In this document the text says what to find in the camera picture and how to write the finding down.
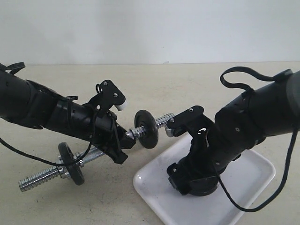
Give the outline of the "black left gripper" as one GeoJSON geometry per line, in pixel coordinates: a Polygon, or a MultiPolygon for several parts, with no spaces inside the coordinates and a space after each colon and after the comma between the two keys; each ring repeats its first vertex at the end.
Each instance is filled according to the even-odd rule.
{"type": "Polygon", "coordinates": [[[117,116],[108,111],[99,116],[96,110],[88,110],[89,145],[86,154],[97,149],[110,157],[114,163],[123,164],[128,155],[123,151],[134,147],[135,137],[117,122],[117,116]]]}

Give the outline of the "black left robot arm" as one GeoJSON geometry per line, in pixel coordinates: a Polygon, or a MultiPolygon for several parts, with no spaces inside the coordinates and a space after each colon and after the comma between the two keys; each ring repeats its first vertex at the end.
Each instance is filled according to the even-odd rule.
{"type": "Polygon", "coordinates": [[[7,122],[32,129],[43,129],[90,142],[115,163],[127,159],[124,149],[136,141],[117,122],[110,109],[123,110],[126,98],[111,80],[96,84],[96,95],[78,104],[77,96],[62,96],[54,90],[15,74],[23,62],[0,66],[0,117],[7,122]]]}

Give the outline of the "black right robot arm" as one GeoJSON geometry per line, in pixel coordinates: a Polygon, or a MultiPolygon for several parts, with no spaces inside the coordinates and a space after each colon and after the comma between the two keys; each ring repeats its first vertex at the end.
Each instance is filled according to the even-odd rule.
{"type": "Polygon", "coordinates": [[[214,119],[195,105],[167,122],[173,136],[189,133],[192,137],[186,156],[167,168],[169,182],[182,195],[204,196],[218,187],[218,176],[244,151],[267,137],[299,131],[300,74],[290,69],[268,77],[247,67],[231,72],[246,72],[267,85],[252,89],[243,83],[223,82],[243,92],[222,107],[214,119]]]}

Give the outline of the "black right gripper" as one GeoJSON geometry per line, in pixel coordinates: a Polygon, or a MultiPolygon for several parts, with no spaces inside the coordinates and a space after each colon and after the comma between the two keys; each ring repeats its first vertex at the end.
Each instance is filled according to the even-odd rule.
{"type": "Polygon", "coordinates": [[[171,186],[181,195],[192,191],[190,181],[217,177],[224,171],[225,138],[219,131],[202,131],[196,138],[192,137],[188,154],[167,168],[171,186]]]}

